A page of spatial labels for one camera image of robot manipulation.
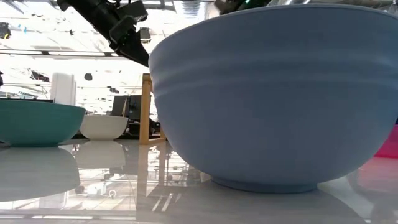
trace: teal bowl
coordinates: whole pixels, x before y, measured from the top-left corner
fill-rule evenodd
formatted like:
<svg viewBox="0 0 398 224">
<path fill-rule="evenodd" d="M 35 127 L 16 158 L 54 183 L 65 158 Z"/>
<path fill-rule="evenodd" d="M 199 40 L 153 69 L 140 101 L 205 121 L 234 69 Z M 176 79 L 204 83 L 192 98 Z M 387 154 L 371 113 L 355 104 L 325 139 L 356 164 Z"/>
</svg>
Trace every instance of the teal bowl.
<svg viewBox="0 0 398 224">
<path fill-rule="evenodd" d="M 76 134 L 85 111 L 56 103 L 0 100 L 0 141 L 14 147 L 56 146 Z"/>
</svg>

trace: wooden stand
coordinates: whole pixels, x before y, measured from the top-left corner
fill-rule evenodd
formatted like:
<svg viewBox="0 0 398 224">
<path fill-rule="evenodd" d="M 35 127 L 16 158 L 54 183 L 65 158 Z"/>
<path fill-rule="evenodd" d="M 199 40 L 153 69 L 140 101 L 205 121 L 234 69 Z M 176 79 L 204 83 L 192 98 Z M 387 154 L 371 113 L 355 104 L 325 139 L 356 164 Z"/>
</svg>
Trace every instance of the wooden stand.
<svg viewBox="0 0 398 224">
<path fill-rule="evenodd" d="M 149 139 L 149 112 L 150 112 L 150 93 L 152 91 L 152 80 L 149 74 L 142 75 L 141 93 L 141 117 L 139 125 L 139 144 L 148 145 L 166 141 L 163 129 L 160 130 L 160 138 Z"/>
</svg>

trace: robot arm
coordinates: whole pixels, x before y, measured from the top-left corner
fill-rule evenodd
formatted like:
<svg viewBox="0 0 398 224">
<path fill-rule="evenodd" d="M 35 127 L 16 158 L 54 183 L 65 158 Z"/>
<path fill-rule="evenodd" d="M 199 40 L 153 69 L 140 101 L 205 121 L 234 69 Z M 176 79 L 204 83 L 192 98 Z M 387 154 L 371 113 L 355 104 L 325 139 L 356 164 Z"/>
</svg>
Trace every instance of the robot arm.
<svg viewBox="0 0 398 224">
<path fill-rule="evenodd" d="M 142 1 L 120 6 L 120 0 L 57 0 L 61 10 L 75 8 L 118 54 L 148 67 L 149 54 L 141 44 L 134 25 L 147 19 L 148 13 Z"/>
</svg>

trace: pink bowl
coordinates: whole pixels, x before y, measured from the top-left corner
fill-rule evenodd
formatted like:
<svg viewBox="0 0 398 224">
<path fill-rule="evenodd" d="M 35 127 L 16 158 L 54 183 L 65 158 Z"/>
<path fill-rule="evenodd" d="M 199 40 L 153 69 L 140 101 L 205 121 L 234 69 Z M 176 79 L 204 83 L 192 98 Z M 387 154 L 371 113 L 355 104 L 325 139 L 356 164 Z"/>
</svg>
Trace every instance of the pink bowl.
<svg viewBox="0 0 398 224">
<path fill-rule="evenodd" d="M 394 126 L 388 139 L 375 156 L 398 159 L 398 125 Z"/>
</svg>

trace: light blue bowl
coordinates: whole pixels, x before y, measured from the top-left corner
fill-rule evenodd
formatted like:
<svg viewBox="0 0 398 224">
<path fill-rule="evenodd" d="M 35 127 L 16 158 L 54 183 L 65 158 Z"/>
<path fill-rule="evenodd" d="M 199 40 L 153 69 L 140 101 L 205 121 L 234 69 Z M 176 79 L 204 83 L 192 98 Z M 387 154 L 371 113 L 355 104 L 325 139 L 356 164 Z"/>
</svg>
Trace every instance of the light blue bowl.
<svg viewBox="0 0 398 224">
<path fill-rule="evenodd" d="M 348 174 L 398 115 L 398 19 L 344 5 L 263 7 L 162 41 L 150 74 L 173 148 L 229 187 L 304 192 Z"/>
<path fill-rule="evenodd" d="M 85 111 L 56 103 L 0 100 L 0 141 L 15 147 L 56 146 L 76 134 Z"/>
</svg>

